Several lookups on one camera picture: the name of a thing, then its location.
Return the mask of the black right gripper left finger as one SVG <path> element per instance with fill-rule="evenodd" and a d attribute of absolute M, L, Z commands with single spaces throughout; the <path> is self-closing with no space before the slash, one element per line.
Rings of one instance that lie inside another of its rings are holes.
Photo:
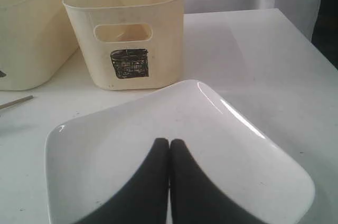
<path fill-rule="evenodd" d="M 166 223 L 169 143 L 157 138 L 129 181 L 84 223 Z"/>

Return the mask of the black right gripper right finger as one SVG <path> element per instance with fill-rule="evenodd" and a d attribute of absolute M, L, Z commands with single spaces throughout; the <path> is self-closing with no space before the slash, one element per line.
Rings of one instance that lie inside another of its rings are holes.
<path fill-rule="evenodd" d="M 181 139 L 170 144 L 173 223 L 248 223 L 246 212 L 205 175 Z"/>

